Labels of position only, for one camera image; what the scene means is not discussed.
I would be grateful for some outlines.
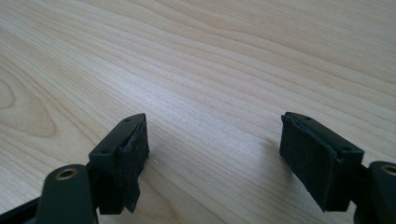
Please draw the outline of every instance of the wood grain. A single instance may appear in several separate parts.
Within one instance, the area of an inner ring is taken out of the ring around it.
[[[278,154],[309,115],[396,162],[392,0],[0,1],[0,213],[148,117],[134,214],[101,223],[352,223]]]

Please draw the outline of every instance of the black mount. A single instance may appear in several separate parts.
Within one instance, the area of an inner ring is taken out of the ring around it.
[[[361,165],[364,151],[319,122],[287,112],[282,116],[280,155],[323,211],[357,205],[357,224],[396,223],[396,164]]]
[[[102,215],[118,215],[124,207],[133,212],[148,156],[145,114],[126,118],[90,153],[86,166],[54,170],[40,198],[4,213],[0,223],[97,223],[97,208]]]

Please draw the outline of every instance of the screw hole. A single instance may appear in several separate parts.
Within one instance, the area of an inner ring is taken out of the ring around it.
[[[78,170],[76,168],[68,168],[60,171],[58,174],[56,174],[55,178],[57,180],[66,180],[68,178],[71,178],[75,176],[78,173]]]
[[[390,175],[396,175],[396,166],[393,166],[393,165],[382,165],[381,167],[386,173],[388,173]]]
[[[102,152],[102,154],[108,154],[110,152],[110,149],[103,149],[100,152]]]

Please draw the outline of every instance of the black plastic bracket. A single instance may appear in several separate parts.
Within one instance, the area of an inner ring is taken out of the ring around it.
[[[137,178],[149,156],[145,114],[123,119],[90,153],[90,162],[50,173],[40,198],[0,216],[0,223],[97,223],[103,215],[133,212]]]
[[[364,151],[305,115],[287,112],[280,155],[323,211],[357,205],[356,223],[396,223],[396,164],[361,165]]]

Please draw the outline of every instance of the light wood surface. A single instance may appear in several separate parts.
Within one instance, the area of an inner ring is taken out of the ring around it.
[[[352,223],[278,153],[286,111],[396,162],[393,0],[0,1],[0,213],[146,113],[134,214],[101,223]]]

